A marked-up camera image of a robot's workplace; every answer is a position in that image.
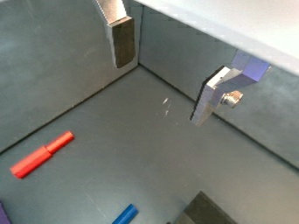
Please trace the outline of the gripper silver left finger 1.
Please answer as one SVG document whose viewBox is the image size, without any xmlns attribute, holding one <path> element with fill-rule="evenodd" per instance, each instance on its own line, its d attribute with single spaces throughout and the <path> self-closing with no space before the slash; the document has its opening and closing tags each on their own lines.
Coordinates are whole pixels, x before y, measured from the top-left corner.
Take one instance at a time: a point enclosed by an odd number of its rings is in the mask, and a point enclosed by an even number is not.
<svg viewBox="0 0 299 224">
<path fill-rule="evenodd" d="M 92 0 L 103 22 L 116 68 L 124 67 L 136 56 L 135 20 L 127 15 L 123 0 Z"/>
</svg>

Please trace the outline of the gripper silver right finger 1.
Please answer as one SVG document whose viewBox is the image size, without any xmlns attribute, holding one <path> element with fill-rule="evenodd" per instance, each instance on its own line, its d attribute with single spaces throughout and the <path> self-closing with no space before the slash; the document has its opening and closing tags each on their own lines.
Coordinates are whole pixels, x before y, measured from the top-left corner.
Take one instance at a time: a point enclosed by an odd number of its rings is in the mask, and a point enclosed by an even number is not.
<svg viewBox="0 0 299 224">
<path fill-rule="evenodd" d="M 257 83 L 264 76 L 269 63 L 237 50 L 229 66 L 221 66 L 201 83 L 191 122 L 200 126 L 220 105 L 235 108 L 243 98 L 239 90 Z"/>
</svg>

